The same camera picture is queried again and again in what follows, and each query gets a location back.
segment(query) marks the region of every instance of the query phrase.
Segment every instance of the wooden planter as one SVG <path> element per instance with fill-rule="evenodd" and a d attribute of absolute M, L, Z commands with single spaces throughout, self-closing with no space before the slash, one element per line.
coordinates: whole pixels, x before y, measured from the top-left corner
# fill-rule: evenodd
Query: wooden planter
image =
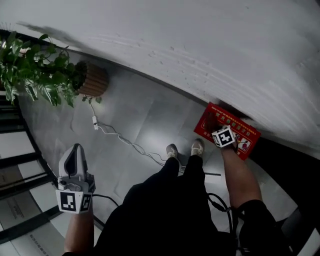
<path fill-rule="evenodd" d="M 83 85 L 77 90 L 86 96 L 99 97 L 108 87 L 107 72 L 91 63 L 86 63 L 86 74 Z"/>

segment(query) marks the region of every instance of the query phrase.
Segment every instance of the forearm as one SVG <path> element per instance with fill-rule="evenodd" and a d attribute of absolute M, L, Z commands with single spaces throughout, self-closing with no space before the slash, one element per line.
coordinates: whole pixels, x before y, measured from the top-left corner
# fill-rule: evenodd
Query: forearm
<path fill-rule="evenodd" d="M 94 214 L 92 204 L 86 213 L 73 214 L 64 242 L 64 251 L 85 253 L 94 247 Z"/>
<path fill-rule="evenodd" d="M 231 206 L 238 208 L 250 200 L 261 200 L 261 190 L 254 174 L 230 148 L 221 150 L 226 186 Z"/>

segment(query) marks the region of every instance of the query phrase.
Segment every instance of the power plug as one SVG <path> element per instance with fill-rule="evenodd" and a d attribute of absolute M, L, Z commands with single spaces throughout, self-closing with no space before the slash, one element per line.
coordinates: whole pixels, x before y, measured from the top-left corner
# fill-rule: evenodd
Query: power plug
<path fill-rule="evenodd" d="M 94 129 L 95 129 L 95 130 L 99 130 L 99 128 L 98 128 L 98 119 L 97 119 L 97 116 L 96 116 L 96 115 L 94 115 L 94 116 L 92 117 L 92 122 L 93 122 L 93 127 L 94 127 Z"/>

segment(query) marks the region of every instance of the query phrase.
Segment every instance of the person's left arm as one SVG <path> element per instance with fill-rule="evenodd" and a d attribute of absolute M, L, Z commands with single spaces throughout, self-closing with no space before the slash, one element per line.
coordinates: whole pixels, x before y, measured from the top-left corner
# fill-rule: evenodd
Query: person's left arm
<path fill-rule="evenodd" d="M 84 254 L 94 247 L 94 214 L 92 203 L 86 213 L 73 214 L 64 242 L 66 253 Z"/>

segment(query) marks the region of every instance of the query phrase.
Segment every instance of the red sign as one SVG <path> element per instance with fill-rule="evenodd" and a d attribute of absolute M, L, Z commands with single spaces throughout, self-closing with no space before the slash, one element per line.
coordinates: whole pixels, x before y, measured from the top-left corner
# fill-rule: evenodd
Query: red sign
<path fill-rule="evenodd" d="M 209 115 L 212 116 L 212 114 L 219 123 L 231 127 L 233 135 L 238 141 L 237 154 L 242 160 L 245 160 L 257 143 L 261 133 L 252 126 L 235 117 L 233 114 L 230 114 L 226 110 L 210 102 L 200 118 L 200 121 L 196 125 L 194 132 L 206 138 L 208 141 L 211 141 L 212 143 L 215 143 L 214 138 L 212 137 L 211 132 L 205 128 L 207 127 L 206 119 L 209 117 Z"/>

